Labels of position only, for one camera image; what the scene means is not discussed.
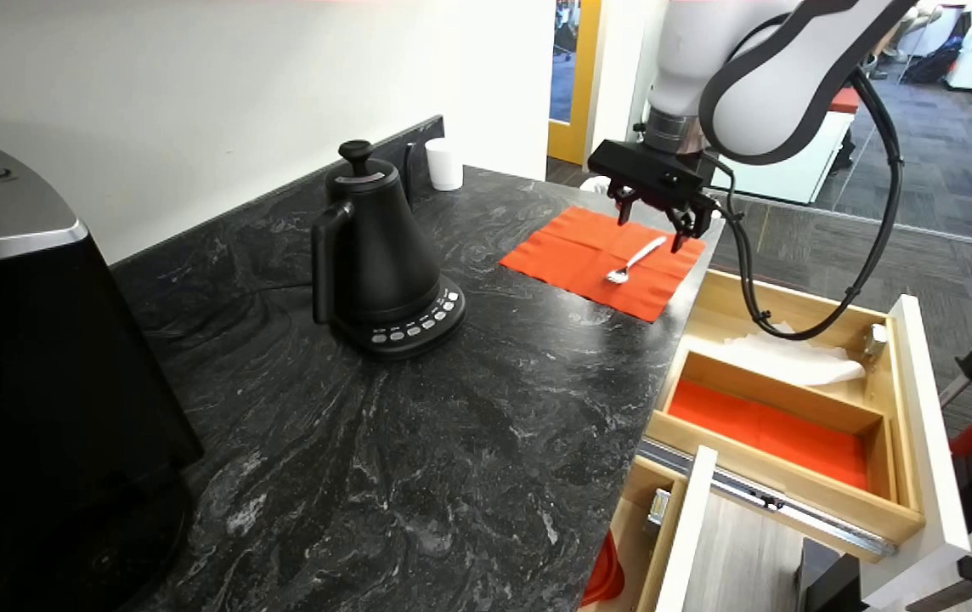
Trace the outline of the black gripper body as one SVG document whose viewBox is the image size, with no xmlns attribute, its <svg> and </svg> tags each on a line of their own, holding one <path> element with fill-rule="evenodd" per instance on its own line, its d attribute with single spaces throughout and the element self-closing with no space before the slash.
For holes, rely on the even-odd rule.
<svg viewBox="0 0 972 612">
<path fill-rule="evenodd" d="M 633 194 L 636 203 L 663 210 L 678 225 L 705 235 L 715 219 L 708 187 L 715 181 L 712 152 L 655 152 L 641 142 L 606 138 L 588 155 L 588 170 L 607 181 L 607 196 Z"/>
</svg>

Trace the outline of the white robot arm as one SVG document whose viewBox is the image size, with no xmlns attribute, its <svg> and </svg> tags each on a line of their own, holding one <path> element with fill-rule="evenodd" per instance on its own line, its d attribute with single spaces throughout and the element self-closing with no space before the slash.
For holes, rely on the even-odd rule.
<svg viewBox="0 0 972 612">
<path fill-rule="evenodd" d="M 618 220 L 641 202 L 688 238 L 712 225 L 699 152 L 781 162 L 914 0 L 671 0 L 640 142 L 601 138 L 588 170 Z"/>
</svg>

